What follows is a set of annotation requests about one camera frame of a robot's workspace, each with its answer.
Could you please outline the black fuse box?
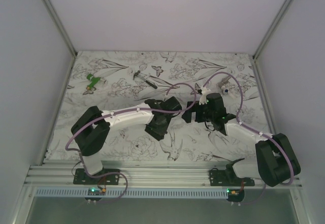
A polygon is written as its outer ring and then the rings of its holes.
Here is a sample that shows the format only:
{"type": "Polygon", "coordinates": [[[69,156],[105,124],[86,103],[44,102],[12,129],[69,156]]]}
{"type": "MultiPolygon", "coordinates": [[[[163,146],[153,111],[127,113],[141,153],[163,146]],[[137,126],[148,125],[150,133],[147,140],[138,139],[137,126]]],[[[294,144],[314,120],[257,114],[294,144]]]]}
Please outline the black fuse box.
{"type": "Polygon", "coordinates": [[[164,139],[167,130],[165,128],[152,128],[149,125],[145,126],[145,132],[152,136],[157,141],[164,139]]]}

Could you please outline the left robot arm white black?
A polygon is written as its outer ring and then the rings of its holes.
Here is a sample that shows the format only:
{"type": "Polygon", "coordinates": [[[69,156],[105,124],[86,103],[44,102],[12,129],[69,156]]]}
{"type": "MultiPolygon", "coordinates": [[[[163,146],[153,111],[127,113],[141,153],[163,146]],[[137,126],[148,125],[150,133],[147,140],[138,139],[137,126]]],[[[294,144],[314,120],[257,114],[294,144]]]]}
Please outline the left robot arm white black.
{"type": "Polygon", "coordinates": [[[160,141],[167,133],[173,115],[180,110],[182,107],[175,97],[166,101],[148,99],[137,106],[117,111],[104,111],[97,106],[88,108],[71,128],[71,133],[77,134],[74,140],[87,169],[85,178],[92,184],[103,180],[99,151],[110,131],[143,124],[145,132],[160,141]]]}

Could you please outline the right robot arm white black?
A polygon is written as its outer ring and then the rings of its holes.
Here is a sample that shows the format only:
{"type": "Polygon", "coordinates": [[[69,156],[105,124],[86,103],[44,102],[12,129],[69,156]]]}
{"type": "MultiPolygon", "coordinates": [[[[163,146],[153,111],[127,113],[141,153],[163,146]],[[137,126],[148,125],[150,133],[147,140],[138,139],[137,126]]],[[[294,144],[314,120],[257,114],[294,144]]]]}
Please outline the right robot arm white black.
{"type": "Polygon", "coordinates": [[[254,159],[240,158],[227,164],[225,180],[238,185],[244,178],[258,178],[274,187],[300,174],[301,166],[285,134],[265,134],[239,123],[234,114],[227,113],[222,96],[210,93],[203,103],[188,102],[184,112],[186,123],[211,123],[214,130],[255,147],[254,159]]]}

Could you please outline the white blue small plug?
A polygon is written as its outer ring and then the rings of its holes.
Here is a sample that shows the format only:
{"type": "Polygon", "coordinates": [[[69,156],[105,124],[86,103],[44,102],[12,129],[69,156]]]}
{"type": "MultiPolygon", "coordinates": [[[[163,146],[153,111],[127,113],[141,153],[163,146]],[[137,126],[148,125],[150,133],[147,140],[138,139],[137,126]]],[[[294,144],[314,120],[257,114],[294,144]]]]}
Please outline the white blue small plug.
{"type": "Polygon", "coordinates": [[[228,96],[228,97],[230,97],[232,99],[236,98],[228,88],[223,88],[222,93],[223,93],[224,96],[228,96]]]}

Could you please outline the grey metal fitting part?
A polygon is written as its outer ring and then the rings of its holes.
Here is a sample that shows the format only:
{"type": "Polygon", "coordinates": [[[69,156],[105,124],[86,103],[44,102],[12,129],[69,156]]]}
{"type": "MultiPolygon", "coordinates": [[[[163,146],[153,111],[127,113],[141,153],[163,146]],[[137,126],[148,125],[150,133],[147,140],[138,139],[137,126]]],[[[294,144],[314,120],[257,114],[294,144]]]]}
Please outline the grey metal fitting part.
{"type": "Polygon", "coordinates": [[[231,79],[230,76],[227,76],[227,77],[222,78],[222,80],[217,84],[217,86],[218,86],[219,88],[222,88],[223,86],[225,86],[225,85],[228,83],[228,81],[229,81],[230,79],[231,79]]]}

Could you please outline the floral patterned table mat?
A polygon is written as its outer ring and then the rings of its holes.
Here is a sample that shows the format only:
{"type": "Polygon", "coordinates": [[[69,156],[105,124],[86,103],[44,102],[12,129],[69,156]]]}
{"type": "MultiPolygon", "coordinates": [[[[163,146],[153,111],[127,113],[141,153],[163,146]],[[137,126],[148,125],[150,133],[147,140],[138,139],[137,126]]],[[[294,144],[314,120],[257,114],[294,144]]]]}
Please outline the floral patterned table mat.
{"type": "MultiPolygon", "coordinates": [[[[185,107],[193,99],[192,90],[206,85],[213,92],[228,88],[236,97],[223,95],[226,110],[239,114],[245,124],[268,131],[250,56],[245,53],[117,52],[80,51],[58,115],[47,160],[77,160],[76,143],[65,149],[72,136],[71,127],[91,106],[102,110],[124,109],[146,99],[176,97],[185,107]],[[154,83],[153,89],[136,71],[154,83]],[[100,77],[93,90],[86,76],[100,77]],[[222,78],[228,83],[219,88],[222,78]]],[[[180,116],[172,119],[164,139],[157,141],[143,125],[111,132],[100,156],[113,161],[232,161],[255,156],[255,147],[214,131],[211,124],[186,123],[180,116]]]]}

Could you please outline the green plastic connector part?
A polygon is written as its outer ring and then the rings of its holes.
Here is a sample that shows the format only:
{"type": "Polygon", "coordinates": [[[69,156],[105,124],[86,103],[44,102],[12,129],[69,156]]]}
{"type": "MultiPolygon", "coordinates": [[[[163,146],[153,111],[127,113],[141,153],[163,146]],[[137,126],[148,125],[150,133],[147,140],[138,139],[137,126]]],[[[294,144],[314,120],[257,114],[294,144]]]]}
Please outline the green plastic connector part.
{"type": "Polygon", "coordinates": [[[95,86],[100,82],[101,78],[100,77],[95,77],[93,74],[88,74],[86,76],[86,79],[90,82],[86,89],[87,90],[93,90],[95,89],[95,86]]]}

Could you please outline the right small circuit board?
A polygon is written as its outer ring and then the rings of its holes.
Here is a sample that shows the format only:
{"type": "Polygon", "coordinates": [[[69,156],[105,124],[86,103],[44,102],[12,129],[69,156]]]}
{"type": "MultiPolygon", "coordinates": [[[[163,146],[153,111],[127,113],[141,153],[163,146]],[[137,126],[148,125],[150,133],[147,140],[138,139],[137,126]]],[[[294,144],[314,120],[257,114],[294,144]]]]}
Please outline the right small circuit board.
{"type": "Polygon", "coordinates": [[[231,203],[231,205],[237,204],[241,206],[242,201],[245,198],[244,189],[227,189],[227,201],[231,203]]]}

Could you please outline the small circuit board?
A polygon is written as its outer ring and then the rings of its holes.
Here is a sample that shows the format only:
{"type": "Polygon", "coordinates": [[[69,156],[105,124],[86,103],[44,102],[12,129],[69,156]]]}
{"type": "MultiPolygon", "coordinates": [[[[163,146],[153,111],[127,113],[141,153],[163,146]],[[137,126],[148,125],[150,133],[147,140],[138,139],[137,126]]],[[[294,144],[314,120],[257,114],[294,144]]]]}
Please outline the small circuit board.
{"type": "Polygon", "coordinates": [[[237,204],[241,206],[242,201],[245,198],[244,189],[227,189],[227,201],[231,203],[231,205],[237,204]]]}
{"type": "Polygon", "coordinates": [[[91,187],[88,189],[85,200],[88,204],[96,204],[106,195],[106,189],[101,187],[91,187]]]}

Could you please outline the left small circuit board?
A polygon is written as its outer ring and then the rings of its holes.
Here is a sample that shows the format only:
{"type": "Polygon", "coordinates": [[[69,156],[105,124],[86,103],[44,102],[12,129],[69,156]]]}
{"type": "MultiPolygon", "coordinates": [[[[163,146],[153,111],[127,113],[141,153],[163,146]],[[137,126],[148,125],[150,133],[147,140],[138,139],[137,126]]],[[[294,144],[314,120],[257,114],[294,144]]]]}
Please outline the left small circuit board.
{"type": "Polygon", "coordinates": [[[85,200],[88,204],[96,204],[106,195],[106,189],[101,187],[91,187],[88,189],[85,200]]]}

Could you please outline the small black handled hammer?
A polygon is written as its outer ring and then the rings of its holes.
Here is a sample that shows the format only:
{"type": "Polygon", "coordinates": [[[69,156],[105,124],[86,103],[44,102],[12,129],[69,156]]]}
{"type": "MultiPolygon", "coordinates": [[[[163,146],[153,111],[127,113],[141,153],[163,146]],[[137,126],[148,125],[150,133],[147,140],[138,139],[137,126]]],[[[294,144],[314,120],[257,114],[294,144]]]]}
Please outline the small black handled hammer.
{"type": "Polygon", "coordinates": [[[145,82],[147,85],[149,85],[150,87],[152,87],[153,89],[158,89],[158,87],[154,83],[152,83],[149,80],[147,80],[146,78],[144,78],[140,73],[141,73],[140,70],[136,71],[134,73],[134,75],[133,75],[133,79],[139,78],[143,82],[145,82]]]}

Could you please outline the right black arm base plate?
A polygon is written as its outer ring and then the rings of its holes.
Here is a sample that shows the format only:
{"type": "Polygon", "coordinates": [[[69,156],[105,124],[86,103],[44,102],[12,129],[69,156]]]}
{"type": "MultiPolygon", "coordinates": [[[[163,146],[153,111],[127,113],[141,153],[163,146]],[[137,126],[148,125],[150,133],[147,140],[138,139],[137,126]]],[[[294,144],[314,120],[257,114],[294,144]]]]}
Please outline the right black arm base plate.
{"type": "Polygon", "coordinates": [[[209,171],[209,180],[211,186],[255,186],[255,182],[251,178],[239,178],[233,170],[218,170],[213,168],[209,171]]]}

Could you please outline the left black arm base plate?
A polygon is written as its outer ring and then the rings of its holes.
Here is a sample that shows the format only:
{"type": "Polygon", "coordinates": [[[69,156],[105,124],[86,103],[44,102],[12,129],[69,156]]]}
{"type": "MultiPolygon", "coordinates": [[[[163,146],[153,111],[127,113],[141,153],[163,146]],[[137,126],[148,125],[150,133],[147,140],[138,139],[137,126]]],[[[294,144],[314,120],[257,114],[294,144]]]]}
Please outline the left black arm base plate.
{"type": "Polygon", "coordinates": [[[82,168],[75,170],[73,180],[74,185],[118,185],[119,182],[119,169],[103,169],[97,174],[95,178],[89,177],[85,170],[82,168]]]}

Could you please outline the aluminium corner post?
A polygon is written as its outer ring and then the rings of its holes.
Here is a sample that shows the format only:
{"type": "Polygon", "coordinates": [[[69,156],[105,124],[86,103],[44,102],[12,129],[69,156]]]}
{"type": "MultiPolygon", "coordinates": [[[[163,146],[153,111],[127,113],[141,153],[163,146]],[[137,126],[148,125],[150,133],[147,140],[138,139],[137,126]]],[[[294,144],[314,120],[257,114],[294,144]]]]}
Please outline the aluminium corner post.
{"type": "Polygon", "coordinates": [[[289,8],[293,2],[294,2],[294,0],[284,0],[279,11],[277,12],[276,16],[274,17],[270,27],[268,28],[267,32],[265,33],[262,41],[260,42],[258,48],[256,49],[256,52],[252,56],[253,60],[257,60],[258,57],[261,55],[261,53],[265,49],[267,43],[269,42],[270,38],[272,37],[273,33],[276,31],[277,27],[281,23],[282,19],[286,15],[287,11],[289,10],[289,8]]]}
{"type": "Polygon", "coordinates": [[[76,49],[74,48],[72,41],[66,31],[66,29],[63,26],[63,23],[59,17],[59,15],[57,14],[53,3],[51,2],[51,0],[42,0],[45,8],[47,9],[52,21],[54,22],[59,34],[61,35],[63,41],[65,42],[67,48],[69,49],[69,52],[71,53],[71,55],[73,57],[76,57],[78,52],[76,51],[76,49]]]}

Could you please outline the right aluminium corner post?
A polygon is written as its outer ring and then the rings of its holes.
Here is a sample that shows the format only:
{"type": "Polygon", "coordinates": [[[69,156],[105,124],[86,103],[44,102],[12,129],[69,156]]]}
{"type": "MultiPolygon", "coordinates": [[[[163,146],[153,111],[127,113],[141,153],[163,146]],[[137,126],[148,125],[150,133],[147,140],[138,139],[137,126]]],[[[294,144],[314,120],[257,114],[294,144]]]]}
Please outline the right aluminium corner post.
{"type": "Polygon", "coordinates": [[[289,10],[289,8],[293,2],[294,2],[294,0],[284,0],[279,11],[277,12],[276,16],[274,17],[270,27],[268,28],[267,32],[265,33],[262,41],[260,42],[258,48],[256,49],[256,52],[252,56],[253,60],[257,60],[258,57],[261,55],[261,53],[265,49],[267,43],[269,42],[270,38],[272,37],[273,33],[276,31],[277,27],[281,23],[282,19],[286,15],[287,11],[289,10]]]}

